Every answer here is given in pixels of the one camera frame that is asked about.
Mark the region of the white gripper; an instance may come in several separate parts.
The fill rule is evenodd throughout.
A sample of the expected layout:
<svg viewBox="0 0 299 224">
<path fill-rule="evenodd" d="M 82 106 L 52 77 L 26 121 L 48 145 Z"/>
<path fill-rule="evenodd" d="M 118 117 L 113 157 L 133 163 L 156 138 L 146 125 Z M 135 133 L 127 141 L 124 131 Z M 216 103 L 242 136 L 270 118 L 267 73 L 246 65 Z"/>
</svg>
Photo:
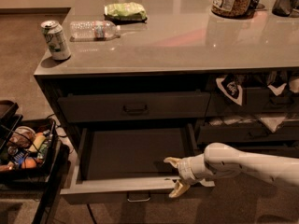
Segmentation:
<svg viewBox="0 0 299 224">
<path fill-rule="evenodd" d="M 169 163 L 174 168 L 178 168 L 180 180 L 175 183 L 174 189 L 170 192 L 170 198 L 177 198 L 184 194 L 191 185 L 200 183 L 204 187 L 214 187 L 215 183 L 211 180 L 212 171 L 205 164 L 204 155 L 180 158 L 167 157 L 164 163 Z"/>
</svg>

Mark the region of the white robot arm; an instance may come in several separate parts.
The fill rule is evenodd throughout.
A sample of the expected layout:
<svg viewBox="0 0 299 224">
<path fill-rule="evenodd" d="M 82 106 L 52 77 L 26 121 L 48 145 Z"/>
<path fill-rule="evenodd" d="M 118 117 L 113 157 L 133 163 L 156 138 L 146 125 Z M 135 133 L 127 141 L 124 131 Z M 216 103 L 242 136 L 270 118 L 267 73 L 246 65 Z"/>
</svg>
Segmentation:
<svg viewBox="0 0 299 224">
<path fill-rule="evenodd" d="M 164 163 L 178 170 L 170 198 L 181 196 L 192 185 L 214 187 L 217 179 L 241 173 L 285 190 L 299 191 L 299 160 L 296 158 L 245 152 L 223 143 L 211 143 L 200 155 L 167 157 Z"/>
</svg>

